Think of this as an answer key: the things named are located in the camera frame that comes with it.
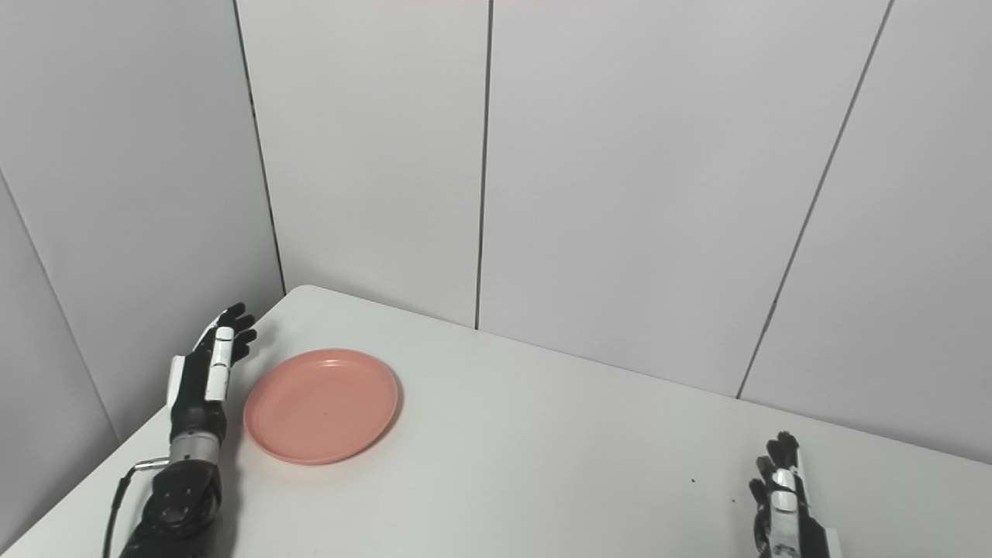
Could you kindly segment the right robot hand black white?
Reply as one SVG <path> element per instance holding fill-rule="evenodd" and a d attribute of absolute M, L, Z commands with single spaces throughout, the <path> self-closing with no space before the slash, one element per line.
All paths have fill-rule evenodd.
<path fill-rule="evenodd" d="M 759 557 L 841 557 L 836 529 L 811 516 L 798 441 L 780 431 L 758 456 L 759 476 L 749 483 L 756 502 L 753 538 Z"/>

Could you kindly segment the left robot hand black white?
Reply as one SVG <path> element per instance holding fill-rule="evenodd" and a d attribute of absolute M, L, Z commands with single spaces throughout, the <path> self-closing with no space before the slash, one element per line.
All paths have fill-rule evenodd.
<path fill-rule="evenodd" d="M 208 399 L 208 379 L 216 333 L 219 328 L 231 329 L 229 364 L 248 357 L 250 344 L 257 339 L 253 329 L 256 319 L 246 311 L 243 301 L 228 307 L 206 329 L 195 348 L 183 357 L 183 371 L 178 378 L 176 396 L 170 400 L 170 434 L 173 442 L 181 435 L 208 433 L 222 443 L 226 438 L 227 418 L 223 403 Z"/>

